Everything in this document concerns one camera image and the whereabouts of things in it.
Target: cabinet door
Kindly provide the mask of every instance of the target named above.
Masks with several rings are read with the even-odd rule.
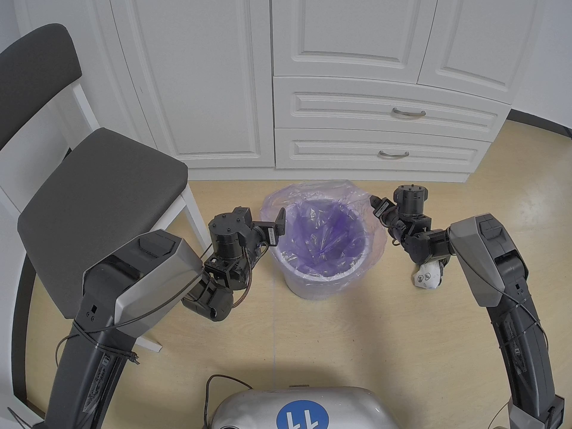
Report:
[[[417,82],[437,0],[272,0],[275,75]]]
[[[157,148],[189,167],[272,167],[269,0],[111,0]]]
[[[439,0],[419,83],[510,104],[544,0]]]

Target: metal handle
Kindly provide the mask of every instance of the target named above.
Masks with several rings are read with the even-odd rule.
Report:
[[[421,111],[421,113],[410,113],[409,111],[401,111],[397,108],[393,108],[391,111],[395,114],[399,114],[400,116],[409,116],[411,118],[421,118],[426,115],[425,111]]]
[[[383,151],[380,151],[379,154],[378,154],[378,156],[379,156],[379,157],[383,157],[383,156],[385,156],[385,157],[393,157],[393,158],[395,158],[395,159],[401,159],[401,158],[404,158],[404,157],[409,156],[409,151],[405,151],[404,154],[387,154],[387,153],[384,153]]]

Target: purple plastic bag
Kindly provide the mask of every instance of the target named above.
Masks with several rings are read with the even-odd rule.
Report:
[[[288,287],[320,300],[359,280],[382,256],[387,236],[369,194],[350,181],[292,184],[269,195],[263,221],[286,209],[286,234],[272,248]]]

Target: black baseboard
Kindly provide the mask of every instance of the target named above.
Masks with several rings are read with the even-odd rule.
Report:
[[[534,116],[533,114],[525,113],[524,111],[511,110],[507,116],[507,119],[510,121],[521,122],[522,124],[539,127],[544,130],[549,130],[550,132],[558,133],[568,137],[569,139],[572,139],[572,130],[570,130],[568,127],[556,124],[556,122],[549,121],[548,119]]]
[[[26,392],[26,337],[28,332],[28,316],[35,282],[35,269],[28,255],[20,274],[14,318],[12,320],[12,388],[14,396],[27,403]]]

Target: wall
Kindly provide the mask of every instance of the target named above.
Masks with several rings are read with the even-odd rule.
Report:
[[[529,67],[512,108],[572,128],[572,0],[546,0]]]
[[[0,52],[19,36],[14,0],[0,0]],[[3,429],[20,427],[7,412],[8,405],[28,422],[38,420],[12,393],[12,316],[25,255],[16,230],[16,216],[61,161],[67,147],[52,113],[42,109],[0,153],[0,188],[6,194],[0,202],[0,427]]]

